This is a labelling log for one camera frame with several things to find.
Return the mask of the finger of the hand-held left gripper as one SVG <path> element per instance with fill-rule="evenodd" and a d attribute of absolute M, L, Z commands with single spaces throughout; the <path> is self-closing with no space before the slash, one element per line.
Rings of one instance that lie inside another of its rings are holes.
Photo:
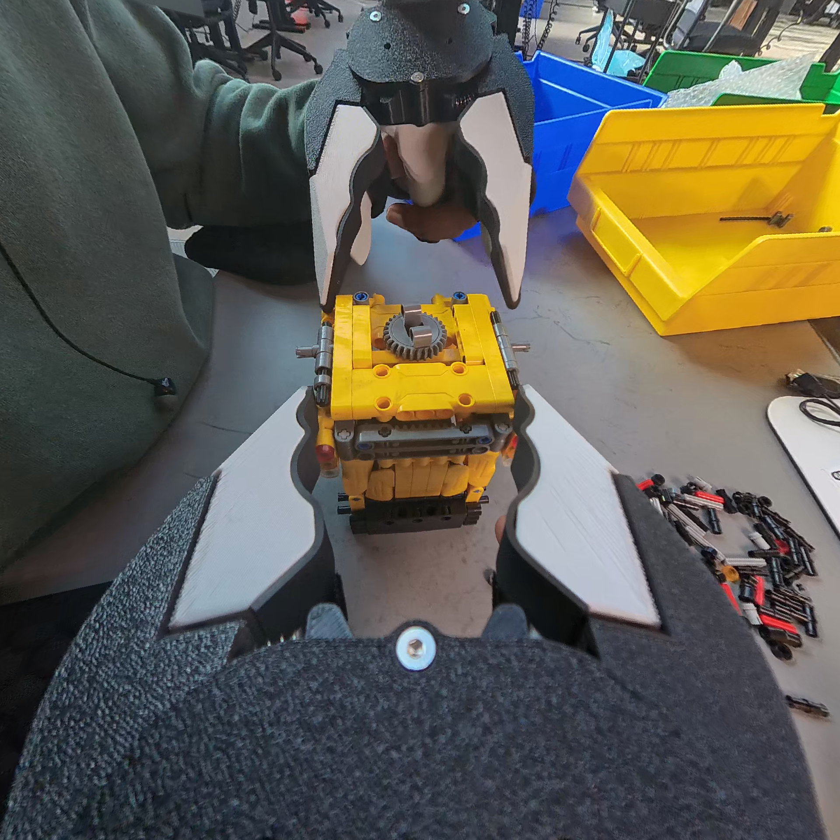
<path fill-rule="evenodd" d="M 361 266 L 370 254 L 368 190 L 381 173 L 379 125 L 362 107 L 338 105 L 309 181 L 314 267 L 324 312 L 334 308 L 350 262 Z"/>
<path fill-rule="evenodd" d="M 515 309 L 526 263 L 532 167 L 504 92 L 474 100 L 458 119 L 458 170 L 501 294 Z"/>

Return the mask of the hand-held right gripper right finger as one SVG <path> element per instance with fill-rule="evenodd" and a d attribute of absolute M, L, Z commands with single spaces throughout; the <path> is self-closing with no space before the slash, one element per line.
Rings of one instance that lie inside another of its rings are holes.
<path fill-rule="evenodd" d="M 531 385 L 520 387 L 513 426 L 501 599 L 536 629 L 584 629 L 591 618 L 660 629 L 615 469 Z"/>

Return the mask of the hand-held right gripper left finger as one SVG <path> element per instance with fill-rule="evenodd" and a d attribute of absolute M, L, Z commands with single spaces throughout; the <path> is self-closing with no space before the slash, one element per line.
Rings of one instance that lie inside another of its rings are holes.
<path fill-rule="evenodd" d="M 257 632 L 295 632 L 319 603 L 343 606 L 322 509 L 312 492 L 319 416 L 311 387 L 294 392 L 213 475 L 170 616 L 186 631 L 244 618 Z"/>

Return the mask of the yellow lego model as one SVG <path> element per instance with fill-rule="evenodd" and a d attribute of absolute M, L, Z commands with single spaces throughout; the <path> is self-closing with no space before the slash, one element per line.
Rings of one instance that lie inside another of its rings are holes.
<path fill-rule="evenodd" d="M 456 291 L 429 303 L 336 297 L 317 339 L 315 452 L 340 477 L 338 513 L 357 536 L 477 524 L 501 461 L 511 461 L 518 356 L 489 298 Z"/>

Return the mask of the person's left forearm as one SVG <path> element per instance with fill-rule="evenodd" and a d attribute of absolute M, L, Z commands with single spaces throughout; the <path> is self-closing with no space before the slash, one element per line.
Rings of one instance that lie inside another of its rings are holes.
<path fill-rule="evenodd" d="M 254 227 L 310 215 L 304 129 L 316 87 L 248 83 L 203 60 L 153 173 L 170 228 Z"/>

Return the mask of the pile of black red lego pins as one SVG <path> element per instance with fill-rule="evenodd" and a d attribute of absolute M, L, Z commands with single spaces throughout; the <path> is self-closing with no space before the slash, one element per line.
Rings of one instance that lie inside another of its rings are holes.
<path fill-rule="evenodd" d="M 671 486 L 660 474 L 637 488 L 722 588 L 772 656 L 790 663 L 819 636 L 803 579 L 817 576 L 814 547 L 766 496 L 714 487 L 698 476 Z"/>

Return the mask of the person's left hand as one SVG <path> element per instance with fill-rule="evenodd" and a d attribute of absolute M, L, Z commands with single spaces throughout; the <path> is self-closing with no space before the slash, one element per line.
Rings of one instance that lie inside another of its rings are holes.
<path fill-rule="evenodd" d="M 432 206 L 394 202 L 385 219 L 421 242 L 435 244 L 455 239 L 476 224 L 476 219 L 459 200 L 448 199 Z"/>

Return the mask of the blue plastic bin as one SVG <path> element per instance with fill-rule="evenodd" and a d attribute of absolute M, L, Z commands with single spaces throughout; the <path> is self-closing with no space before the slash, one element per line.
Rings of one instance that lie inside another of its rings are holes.
<path fill-rule="evenodd" d="M 574 174 L 609 111 L 656 109 L 666 95 L 547 52 L 523 65 L 534 96 L 534 217 L 569 205 Z"/>

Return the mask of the black office chair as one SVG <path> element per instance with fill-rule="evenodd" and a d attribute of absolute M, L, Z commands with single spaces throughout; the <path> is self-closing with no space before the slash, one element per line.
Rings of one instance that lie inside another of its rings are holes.
<path fill-rule="evenodd" d="M 238 2 L 202 1 L 203 17 L 166 12 L 185 39 L 192 64 L 210 60 L 227 73 L 247 80 L 245 52 L 237 29 Z"/>
<path fill-rule="evenodd" d="M 277 62 L 280 58 L 281 50 L 287 49 L 291 53 L 303 58 L 305 62 L 311 63 L 314 73 L 320 76 L 323 73 L 323 67 L 318 59 L 301 43 L 288 37 L 290 33 L 301 34 L 303 28 L 299 27 L 292 20 L 291 14 L 287 10 L 286 2 L 263 1 L 262 3 L 266 5 L 268 14 L 267 30 L 257 41 L 243 48 L 245 60 L 259 59 L 269 62 L 273 80 L 281 81 L 282 74 L 277 66 Z"/>
<path fill-rule="evenodd" d="M 686 2 L 669 36 L 668 47 L 725 56 L 756 56 L 786 2 L 725 2 L 718 21 L 708 17 L 709 1 Z"/>

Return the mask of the green plastic bin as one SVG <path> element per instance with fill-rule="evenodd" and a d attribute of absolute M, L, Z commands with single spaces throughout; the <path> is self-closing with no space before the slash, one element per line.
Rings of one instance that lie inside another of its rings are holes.
<path fill-rule="evenodd" d="M 748 71 L 773 64 L 789 64 L 792 59 L 668 50 L 656 59 L 644 80 L 644 86 L 663 93 L 692 88 L 718 79 L 724 67 L 733 61 L 742 71 Z M 804 102 L 822 102 L 829 112 L 838 110 L 838 70 L 829 72 L 823 62 L 812 63 L 802 80 L 800 97 Z"/>

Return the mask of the white rounded board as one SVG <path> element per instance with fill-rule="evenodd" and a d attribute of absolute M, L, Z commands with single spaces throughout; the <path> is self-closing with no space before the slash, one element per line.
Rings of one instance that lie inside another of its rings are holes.
<path fill-rule="evenodd" d="M 777 397 L 768 405 L 766 415 L 784 452 L 838 535 L 838 416 L 801 396 Z"/>

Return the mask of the yellow plastic bin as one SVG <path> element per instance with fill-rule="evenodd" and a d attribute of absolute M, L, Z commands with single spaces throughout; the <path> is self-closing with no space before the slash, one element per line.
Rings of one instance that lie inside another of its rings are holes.
<path fill-rule="evenodd" d="M 577 226 L 660 335 L 834 317 L 838 126 L 819 103 L 610 111 Z M 776 211 L 794 218 L 718 221 Z"/>

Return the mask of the person's green sweater torso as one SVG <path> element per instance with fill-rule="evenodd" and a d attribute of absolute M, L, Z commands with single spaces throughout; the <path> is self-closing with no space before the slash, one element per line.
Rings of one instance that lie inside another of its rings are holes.
<path fill-rule="evenodd" d="M 2 569 L 171 421 L 213 293 L 167 228 L 228 78 L 158 8 L 2 2 Z"/>

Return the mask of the clear bubble wrap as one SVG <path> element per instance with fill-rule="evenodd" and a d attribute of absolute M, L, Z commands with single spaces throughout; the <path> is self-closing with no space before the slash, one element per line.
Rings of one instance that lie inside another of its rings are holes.
<path fill-rule="evenodd" d="M 743 70 L 736 60 L 732 60 L 721 69 L 717 79 L 671 91 L 661 107 L 709 107 L 720 96 L 730 94 L 798 102 L 802 100 L 802 84 L 814 64 L 813 58 L 806 54 L 750 70 Z"/>

